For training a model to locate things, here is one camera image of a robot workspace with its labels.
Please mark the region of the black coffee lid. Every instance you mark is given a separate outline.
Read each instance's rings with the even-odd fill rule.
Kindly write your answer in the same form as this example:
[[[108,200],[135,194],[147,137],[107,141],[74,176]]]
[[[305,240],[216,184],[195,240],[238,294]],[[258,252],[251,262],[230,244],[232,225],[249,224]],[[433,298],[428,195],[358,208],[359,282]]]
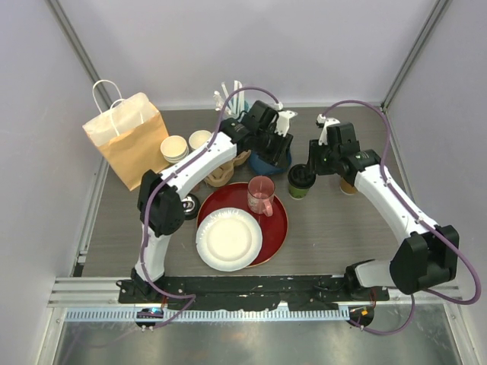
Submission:
[[[309,189],[316,182],[316,174],[307,164],[296,164],[288,171],[288,182],[296,189]]]

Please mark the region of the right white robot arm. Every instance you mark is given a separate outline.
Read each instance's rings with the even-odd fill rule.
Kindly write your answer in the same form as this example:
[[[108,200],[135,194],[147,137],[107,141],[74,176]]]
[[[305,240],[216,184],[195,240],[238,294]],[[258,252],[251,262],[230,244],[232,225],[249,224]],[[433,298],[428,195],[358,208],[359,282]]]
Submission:
[[[343,282],[347,297],[361,300],[372,287],[395,287],[413,294],[452,281],[457,273],[457,255],[442,239],[455,248],[459,234],[451,226],[437,222],[414,205],[388,169],[381,165],[375,151],[363,150],[351,123],[320,118],[320,137],[309,143],[307,170],[311,176],[337,174],[342,189],[364,195],[387,222],[399,244],[389,261],[366,260],[350,265]]]

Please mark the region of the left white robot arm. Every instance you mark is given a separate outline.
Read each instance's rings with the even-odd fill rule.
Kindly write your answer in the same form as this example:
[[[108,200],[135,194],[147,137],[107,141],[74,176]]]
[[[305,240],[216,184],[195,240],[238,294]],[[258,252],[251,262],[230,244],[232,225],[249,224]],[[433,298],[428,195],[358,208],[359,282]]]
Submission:
[[[162,173],[148,170],[143,175],[138,194],[141,249],[130,278],[118,283],[121,293],[145,303],[169,296],[158,280],[164,276],[170,238],[184,222],[183,199],[213,170],[244,151],[254,151],[271,165],[283,165],[293,139],[289,129],[295,115],[256,101],[240,119],[220,118],[211,138],[181,162]]]

